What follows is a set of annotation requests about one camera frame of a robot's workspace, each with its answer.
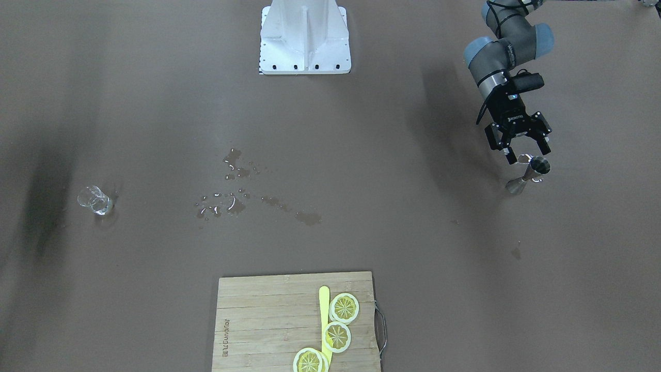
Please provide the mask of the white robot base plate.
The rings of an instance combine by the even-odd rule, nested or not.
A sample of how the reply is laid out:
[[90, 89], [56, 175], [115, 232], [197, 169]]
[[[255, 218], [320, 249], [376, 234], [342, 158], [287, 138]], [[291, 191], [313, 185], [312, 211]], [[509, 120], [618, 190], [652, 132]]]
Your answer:
[[264, 75], [347, 74], [347, 10], [336, 1], [273, 1], [260, 17], [258, 71]]

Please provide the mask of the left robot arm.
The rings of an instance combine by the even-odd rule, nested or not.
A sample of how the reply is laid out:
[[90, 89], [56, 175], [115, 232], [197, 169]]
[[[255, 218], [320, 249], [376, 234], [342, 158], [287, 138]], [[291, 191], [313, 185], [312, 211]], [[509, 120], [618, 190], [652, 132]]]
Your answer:
[[486, 1], [481, 15], [494, 38], [473, 40], [464, 51], [469, 69], [483, 102], [477, 122], [489, 113], [492, 122], [485, 127], [491, 150], [502, 151], [508, 163], [518, 157], [512, 150], [515, 137], [533, 139], [543, 155], [550, 153], [548, 135], [552, 128], [540, 111], [527, 113], [524, 92], [543, 87], [543, 77], [522, 68], [522, 64], [552, 51], [555, 39], [548, 24], [532, 25], [527, 15], [541, 8], [542, 1]]

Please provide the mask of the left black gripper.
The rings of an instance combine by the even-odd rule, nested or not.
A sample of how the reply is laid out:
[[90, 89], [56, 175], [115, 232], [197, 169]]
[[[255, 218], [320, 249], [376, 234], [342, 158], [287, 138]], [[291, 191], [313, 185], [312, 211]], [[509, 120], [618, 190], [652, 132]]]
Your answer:
[[518, 162], [517, 155], [511, 148], [511, 141], [516, 136], [531, 137], [538, 145], [542, 155], [552, 150], [548, 145], [548, 135], [552, 128], [541, 112], [527, 115], [526, 106], [520, 97], [523, 92], [540, 88], [538, 83], [505, 83], [494, 87], [486, 99], [486, 109], [493, 118], [493, 123], [484, 128], [491, 150], [502, 151], [510, 165]]

